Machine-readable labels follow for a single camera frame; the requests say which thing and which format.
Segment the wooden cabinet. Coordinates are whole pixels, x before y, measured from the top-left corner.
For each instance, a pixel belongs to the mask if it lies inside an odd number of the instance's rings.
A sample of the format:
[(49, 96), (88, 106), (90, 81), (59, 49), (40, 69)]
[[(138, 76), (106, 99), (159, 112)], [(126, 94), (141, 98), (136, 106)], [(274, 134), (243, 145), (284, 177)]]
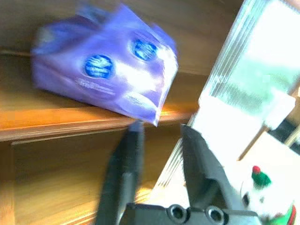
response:
[(93, 221), (107, 162), (131, 119), (37, 90), (37, 29), (90, 3), (128, 5), (177, 43), (179, 72), (159, 126), (146, 125), (142, 195), (158, 179), (243, 0), (0, 0), (0, 225)]

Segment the ribbed glass sliding door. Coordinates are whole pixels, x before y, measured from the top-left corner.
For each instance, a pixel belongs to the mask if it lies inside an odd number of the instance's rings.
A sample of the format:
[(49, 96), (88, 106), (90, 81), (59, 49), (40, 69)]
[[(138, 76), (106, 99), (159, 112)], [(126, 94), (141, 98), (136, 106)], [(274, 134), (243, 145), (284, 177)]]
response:
[(292, 111), (299, 82), (300, 0), (244, 0), (188, 121), (234, 189), (236, 160)]

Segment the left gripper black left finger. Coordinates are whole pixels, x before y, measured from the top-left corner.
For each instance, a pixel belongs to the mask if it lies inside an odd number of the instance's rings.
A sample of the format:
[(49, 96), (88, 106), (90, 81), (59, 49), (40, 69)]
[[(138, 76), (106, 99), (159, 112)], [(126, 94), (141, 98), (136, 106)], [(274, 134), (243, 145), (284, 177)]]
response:
[(135, 201), (144, 161), (144, 127), (140, 120), (128, 126), (112, 154), (102, 187), (96, 225), (119, 225), (128, 203)]

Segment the white plush toy green hat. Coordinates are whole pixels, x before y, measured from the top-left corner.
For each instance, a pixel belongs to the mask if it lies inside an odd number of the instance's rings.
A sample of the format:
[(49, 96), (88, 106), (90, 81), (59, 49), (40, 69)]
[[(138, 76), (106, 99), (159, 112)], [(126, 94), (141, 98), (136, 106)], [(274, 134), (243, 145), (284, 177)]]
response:
[(285, 182), (271, 179), (260, 167), (253, 166), (251, 177), (241, 185), (240, 196), (262, 225), (296, 225), (293, 190)]

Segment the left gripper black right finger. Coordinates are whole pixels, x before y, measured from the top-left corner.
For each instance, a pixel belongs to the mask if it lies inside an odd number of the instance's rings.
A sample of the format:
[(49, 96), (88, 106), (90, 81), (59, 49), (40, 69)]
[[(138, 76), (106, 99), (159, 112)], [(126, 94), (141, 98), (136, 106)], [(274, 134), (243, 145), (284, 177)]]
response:
[(218, 198), (230, 210), (243, 210), (239, 196), (227, 175), (209, 149), (202, 135), (187, 125), (181, 125), (183, 168), (189, 204), (204, 209)]

